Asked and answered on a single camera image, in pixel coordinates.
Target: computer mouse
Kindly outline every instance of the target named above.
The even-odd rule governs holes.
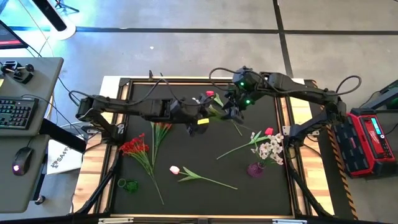
[[[32,159],[33,149],[23,147],[15,154],[12,162],[12,172],[14,175],[25,175],[29,170],[30,160]]]

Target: pink tulip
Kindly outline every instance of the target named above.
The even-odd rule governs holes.
[[[266,136],[268,136],[268,135],[272,135],[273,132],[274,132],[273,128],[267,128],[265,131],[265,134],[266,134]]]
[[[180,169],[179,169],[178,167],[176,167],[176,166],[171,166],[171,167],[170,167],[170,171],[171,171],[173,174],[175,174],[175,175],[177,175],[177,174],[180,173]]]

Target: keyboard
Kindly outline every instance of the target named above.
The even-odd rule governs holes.
[[[0,96],[0,129],[29,129],[39,99]]]

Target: purple vase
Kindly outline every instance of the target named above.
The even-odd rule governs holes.
[[[264,171],[264,168],[265,167],[261,166],[261,164],[259,162],[255,162],[248,166],[248,174],[251,177],[258,178],[262,175],[262,171]]]

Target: concrete floor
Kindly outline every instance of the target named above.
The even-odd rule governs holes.
[[[49,24],[30,1],[22,2],[41,26]],[[67,14],[77,26],[84,27],[277,28],[272,0],[119,0],[117,4],[68,0],[65,3],[79,8],[80,13],[67,11]],[[398,2],[394,0],[280,0],[279,6],[285,29],[398,30]],[[9,26],[34,26],[17,0],[8,0],[0,19]],[[35,49],[44,43],[40,32],[17,33]],[[320,87],[331,89],[348,75],[362,77],[362,86],[342,97],[348,109],[359,106],[372,92],[397,79],[398,35],[286,35],[286,39],[294,77],[314,79]],[[65,59],[60,77],[66,86],[91,94],[99,92],[105,75],[147,75],[150,69],[165,76],[207,76],[214,67],[237,69],[246,65],[257,71],[285,73],[277,34],[78,32],[68,40],[50,38],[49,42],[54,55]],[[47,46],[42,55],[51,57]],[[0,57],[30,57],[30,54],[21,49],[2,50]],[[343,89],[355,84],[347,82]],[[59,84],[55,99],[61,113],[71,122],[76,121],[71,113],[76,107]],[[386,130],[398,119],[391,120]],[[47,176],[42,194],[49,200],[41,206],[29,205],[22,216],[68,213],[76,178],[76,172]],[[55,182],[63,183],[63,189],[53,188]],[[398,178],[349,180],[359,219],[396,223],[397,184]],[[2,214],[0,220],[15,217]]]

